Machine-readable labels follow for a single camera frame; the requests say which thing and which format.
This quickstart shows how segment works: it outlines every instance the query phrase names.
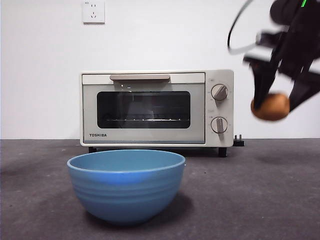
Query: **toaster oven window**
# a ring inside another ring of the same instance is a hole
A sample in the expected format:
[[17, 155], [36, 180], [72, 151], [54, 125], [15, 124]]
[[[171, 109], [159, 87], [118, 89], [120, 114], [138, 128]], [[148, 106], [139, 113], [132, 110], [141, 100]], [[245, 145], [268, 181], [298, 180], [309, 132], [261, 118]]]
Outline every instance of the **toaster oven window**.
[[101, 129], [187, 129], [191, 96], [187, 91], [101, 91], [97, 94]]

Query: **toshiba logo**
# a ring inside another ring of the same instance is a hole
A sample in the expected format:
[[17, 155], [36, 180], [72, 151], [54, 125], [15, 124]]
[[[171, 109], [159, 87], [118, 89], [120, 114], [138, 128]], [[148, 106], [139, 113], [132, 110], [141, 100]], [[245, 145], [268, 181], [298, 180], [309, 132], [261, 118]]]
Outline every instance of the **toshiba logo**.
[[90, 137], [107, 137], [106, 133], [89, 133]]

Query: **white toaster oven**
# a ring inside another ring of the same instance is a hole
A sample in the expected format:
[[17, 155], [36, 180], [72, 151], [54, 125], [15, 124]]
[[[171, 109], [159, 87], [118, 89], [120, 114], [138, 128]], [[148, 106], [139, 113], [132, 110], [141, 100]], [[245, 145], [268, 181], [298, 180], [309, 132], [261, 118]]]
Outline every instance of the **white toaster oven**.
[[219, 147], [234, 142], [232, 70], [80, 74], [80, 143], [96, 148]]

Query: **wall socket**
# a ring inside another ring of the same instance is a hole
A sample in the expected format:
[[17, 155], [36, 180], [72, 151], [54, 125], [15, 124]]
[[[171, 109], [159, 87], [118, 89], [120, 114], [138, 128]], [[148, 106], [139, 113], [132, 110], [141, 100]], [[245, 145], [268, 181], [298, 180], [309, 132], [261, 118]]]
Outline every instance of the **wall socket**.
[[104, 24], [105, 2], [85, 1], [82, 4], [82, 21], [84, 24]]

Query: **timer knob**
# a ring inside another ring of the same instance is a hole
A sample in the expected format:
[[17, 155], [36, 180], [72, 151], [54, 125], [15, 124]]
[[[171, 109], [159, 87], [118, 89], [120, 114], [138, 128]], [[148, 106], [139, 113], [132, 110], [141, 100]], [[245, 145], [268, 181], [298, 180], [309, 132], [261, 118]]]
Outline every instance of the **timer knob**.
[[227, 96], [228, 96], [228, 89], [223, 84], [215, 85], [211, 89], [211, 95], [217, 101], [225, 100], [227, 98]]
[[211, 127], [215, 133], [222, 134], [228, 128], [228, 122], [223, 117], [216, 117], [212, 120]]

